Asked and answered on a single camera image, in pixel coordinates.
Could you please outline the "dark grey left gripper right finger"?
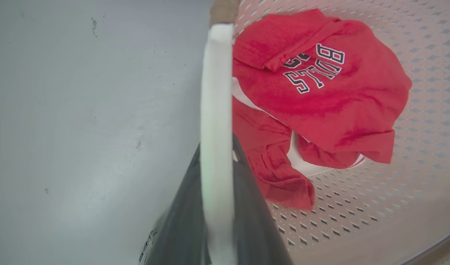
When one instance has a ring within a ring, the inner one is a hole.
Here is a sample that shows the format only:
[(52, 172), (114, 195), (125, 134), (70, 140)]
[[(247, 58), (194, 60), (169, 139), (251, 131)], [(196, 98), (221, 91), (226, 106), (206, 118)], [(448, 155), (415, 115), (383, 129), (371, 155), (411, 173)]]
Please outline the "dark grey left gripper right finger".
[(238, 265), (293, 265), (237, 136), (232, 136)]

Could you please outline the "white perforated plastic laundry basket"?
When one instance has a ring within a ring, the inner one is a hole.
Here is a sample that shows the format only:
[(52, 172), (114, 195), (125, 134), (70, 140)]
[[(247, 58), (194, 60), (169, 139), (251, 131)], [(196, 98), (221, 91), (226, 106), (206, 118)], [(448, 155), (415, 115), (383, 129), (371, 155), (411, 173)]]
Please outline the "white perforated plastic laundry basket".
[(412, 80), (391, 164), (309, 174), (316, 205), (268, 202), (295, 265), (450, 265), (450, 0), (239, 0), (238, 35), (265, 15), (360, 20)]

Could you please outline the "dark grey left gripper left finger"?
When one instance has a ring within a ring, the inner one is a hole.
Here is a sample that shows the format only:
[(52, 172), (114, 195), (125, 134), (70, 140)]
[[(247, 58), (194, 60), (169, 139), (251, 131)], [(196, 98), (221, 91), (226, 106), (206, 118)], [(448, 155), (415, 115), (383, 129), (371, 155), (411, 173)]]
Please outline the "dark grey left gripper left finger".
[(200, 150), (196, 149), (170, 207), (144, 244), (139, 265), (210, 265), (206, 242)]

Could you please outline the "red Bulls shirt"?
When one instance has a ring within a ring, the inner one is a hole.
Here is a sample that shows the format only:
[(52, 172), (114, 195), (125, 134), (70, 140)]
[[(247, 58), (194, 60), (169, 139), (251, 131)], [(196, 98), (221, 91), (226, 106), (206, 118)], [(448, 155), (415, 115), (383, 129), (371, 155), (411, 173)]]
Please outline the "red Bulls shirt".
[(389, 164), (412, 81), (368, 25), (320, 10), (270, 14), (233, 45), (233, 133), (265, 199), (312, 210), (297, 164)]

